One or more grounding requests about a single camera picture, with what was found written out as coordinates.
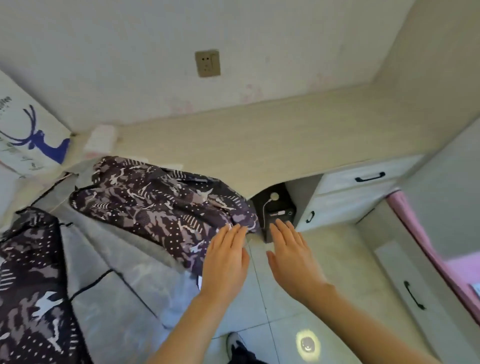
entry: left hand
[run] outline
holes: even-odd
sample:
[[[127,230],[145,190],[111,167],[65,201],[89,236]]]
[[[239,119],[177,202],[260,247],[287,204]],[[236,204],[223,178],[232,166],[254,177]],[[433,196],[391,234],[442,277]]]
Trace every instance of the left hand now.
[[[225,225],[213,237],[205,255],[200,295],[225,308],[239,294],[245,279],[250,257],[243,247],[247,228]]]

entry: drawer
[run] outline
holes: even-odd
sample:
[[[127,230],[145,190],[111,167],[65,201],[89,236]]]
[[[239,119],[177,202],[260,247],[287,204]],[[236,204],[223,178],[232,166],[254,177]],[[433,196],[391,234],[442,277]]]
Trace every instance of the drawer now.
[[[442,363],[478,364],[475,351],[401,246],[390,242],[375,254]]]
[[[306,231],[319,226],[360,219],[373,204],[385,196],[396,181],[314,196],[296,229]]]
[[[400,177],[417,164],[422,157],[423,155],[398,158],[326,173],[320,180],[314,194],[325,194]]]

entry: black shoe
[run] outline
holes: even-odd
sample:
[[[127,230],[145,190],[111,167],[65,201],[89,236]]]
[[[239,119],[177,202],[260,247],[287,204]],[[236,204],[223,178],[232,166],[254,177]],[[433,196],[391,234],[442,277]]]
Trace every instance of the black shoe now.
[[[227,354],[229,360],[232,360],[233,349],[237,349],[238,347],[242,347],[243,349],[245,349],[245,351],[247,351],[247,348],[245,347],[245,342],[238,334],[238,332],[230,332],[227,336]]]

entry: beige socket plate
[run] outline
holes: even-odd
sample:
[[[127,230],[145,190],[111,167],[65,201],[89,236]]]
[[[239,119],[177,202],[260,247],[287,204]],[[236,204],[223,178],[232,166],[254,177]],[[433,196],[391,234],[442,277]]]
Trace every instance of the beige socket plate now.
[[[200,77],[220,76],[220,53],[217,49],[195,52],[195,62]]]

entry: black handle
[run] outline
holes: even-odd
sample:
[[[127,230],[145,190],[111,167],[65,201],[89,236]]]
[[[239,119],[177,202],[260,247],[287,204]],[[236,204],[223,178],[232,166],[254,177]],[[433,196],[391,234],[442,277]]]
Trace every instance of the black handle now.
[[[367,182],[367,181],[377,180],[377,179],[382,178],[382,177],[385,177],[385,172],[380,172],[377,177],[367,178],[366,180],[363,180],[363,179],[360,178],[360,177],[355,178],[355,180],[356,180],[357,182]]]
[[[422,310],[422,311],[425,311],[427,308],[422,305],[421,303],[418,303],[418,301],[415,299],[415,297],[413,296],[412,292],[410,291],[410,283],[409,281],[405,280],[403,281],[403,284],[405,286],[405,288],[407,289],[407,291],[410,293],[410,296],[412,297],[413,301],[415,301],[415,303],[417,304],[417,307]]]
[[[307,219],[307,224],[313,220],[313,217],[315,216],[315,211],[311,212],[312,217],[310,219]]]

